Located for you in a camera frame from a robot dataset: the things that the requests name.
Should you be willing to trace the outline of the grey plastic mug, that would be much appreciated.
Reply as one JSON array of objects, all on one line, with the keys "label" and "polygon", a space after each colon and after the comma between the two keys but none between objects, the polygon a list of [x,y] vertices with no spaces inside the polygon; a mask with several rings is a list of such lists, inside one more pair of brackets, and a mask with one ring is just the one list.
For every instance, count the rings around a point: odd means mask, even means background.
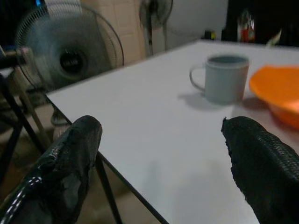
[{"label": "grey plastic mug", "polygon": [[[205,83],[195,82],[193,72],[204,69]],[[217,54],[189,71],[192,86],[213,103],[228,105],[242,101],[249,71],[249,59],[236,54]]]}]

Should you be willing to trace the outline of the red and clear bottle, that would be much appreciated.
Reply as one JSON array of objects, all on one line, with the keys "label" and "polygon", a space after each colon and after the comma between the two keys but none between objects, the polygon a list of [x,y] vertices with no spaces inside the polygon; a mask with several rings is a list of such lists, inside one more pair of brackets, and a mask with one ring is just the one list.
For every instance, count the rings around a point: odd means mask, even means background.
[{"label": "red and clear bottle", "polygon": [[244,9],[237,18],[237,41],[254,42],[256,39],[255,19],[248,9]]}]

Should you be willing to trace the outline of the grey standing fan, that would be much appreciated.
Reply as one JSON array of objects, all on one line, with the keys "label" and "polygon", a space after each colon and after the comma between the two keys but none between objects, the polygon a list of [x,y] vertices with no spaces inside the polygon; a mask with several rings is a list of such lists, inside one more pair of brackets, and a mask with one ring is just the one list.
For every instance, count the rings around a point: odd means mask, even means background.
[{"label": "grey standing fan", "polygon": [[146,30],[149,54],[154,55],[153,30],[164,28],[171,14],[173,0],[140,0],[139,19]]}]

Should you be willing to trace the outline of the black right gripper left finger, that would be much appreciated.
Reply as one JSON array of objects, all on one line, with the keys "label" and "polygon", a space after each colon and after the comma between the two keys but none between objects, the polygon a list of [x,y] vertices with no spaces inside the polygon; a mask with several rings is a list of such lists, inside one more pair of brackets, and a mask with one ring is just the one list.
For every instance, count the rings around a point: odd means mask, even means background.
[{"label": "black right gripper left finger", "polygon": [[6,197],[0,224],[75,224],[101,135],[101,123],[90,115],[73,122]]}]

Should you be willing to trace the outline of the orange plastic bowl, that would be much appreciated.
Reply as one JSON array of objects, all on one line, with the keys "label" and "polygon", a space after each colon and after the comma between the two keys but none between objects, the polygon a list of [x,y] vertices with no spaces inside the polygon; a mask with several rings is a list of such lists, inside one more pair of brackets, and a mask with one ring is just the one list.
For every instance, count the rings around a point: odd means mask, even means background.
[{"label": "orange plastic bowl", "polygon": [[299,66],[266,65],[249,79],[253,94],[282,123],[299,130]]}]

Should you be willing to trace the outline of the black metal frame chair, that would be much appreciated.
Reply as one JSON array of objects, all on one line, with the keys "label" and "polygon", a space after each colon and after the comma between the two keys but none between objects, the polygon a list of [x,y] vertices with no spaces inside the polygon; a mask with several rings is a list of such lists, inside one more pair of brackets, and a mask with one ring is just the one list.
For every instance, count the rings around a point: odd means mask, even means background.
[{"label": "black metal frame chair", "polygon": [[[16,68],[17,65],[17,56],[6,56],[2,47],[0,46],[0,70]],[[17,119],[14,120],[7,117],[6,115],[0,114],[0,121],[10,125],[13,129],[13,132],[6,144],[6,148],[0,155],[0,186],[2,185],[3,180],[5,179],[16,144],[18,142],[23,128],[25,128],[27,134],[31,138],[32,142],[35,144],[36,148],[40,151],[40,153],[43,154],[46,151],[45,146],[39,140],[32,126],[25,117],[25,114],[23,113],[21,107],[19,107],[11,91],[9,90],[9,86],[7,84],[6,79],[7,77],[0,73],[0,93],[3,95],[4,99],[9,104]]]}]

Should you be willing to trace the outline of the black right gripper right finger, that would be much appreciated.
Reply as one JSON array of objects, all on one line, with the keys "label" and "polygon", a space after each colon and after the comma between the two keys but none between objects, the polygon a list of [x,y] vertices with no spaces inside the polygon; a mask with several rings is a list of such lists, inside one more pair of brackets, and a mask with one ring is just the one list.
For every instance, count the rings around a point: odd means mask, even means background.
[{"label": "black right gripper right finger", "polygon": [[260,224],[299,224],[299,155],[248,117],[224,118],[231,172]]}]

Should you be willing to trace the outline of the large white standing fan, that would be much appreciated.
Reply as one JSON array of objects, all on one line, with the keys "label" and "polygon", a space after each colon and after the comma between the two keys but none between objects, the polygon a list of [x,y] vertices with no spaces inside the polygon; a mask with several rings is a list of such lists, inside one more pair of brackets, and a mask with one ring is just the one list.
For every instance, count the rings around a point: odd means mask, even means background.
[{"label": "large white standing fan", "polygon": [[98,11],[73,1],[39,5],[15,33],[17,60],[33,88],[46,92],[124,65],[121,40]]}]

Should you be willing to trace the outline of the white table with black legs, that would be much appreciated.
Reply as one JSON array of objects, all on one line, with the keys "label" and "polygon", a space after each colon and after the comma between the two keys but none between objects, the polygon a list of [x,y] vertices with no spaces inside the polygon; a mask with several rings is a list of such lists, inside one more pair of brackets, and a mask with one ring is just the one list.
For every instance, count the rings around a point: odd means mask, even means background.
[{"label": "white table with black legs", "polygon": [[250,117],[299,153],[299,132],[273,116],[249,89],[236,105],[208,102],[189,71],[212,55],[250,60],[249,74],[298,65],[299,49],[199,41],[47,94],[71,122],[103,127],[100,154],[162,224],[259,224],[234,183],[221,133],[224,118]]}]

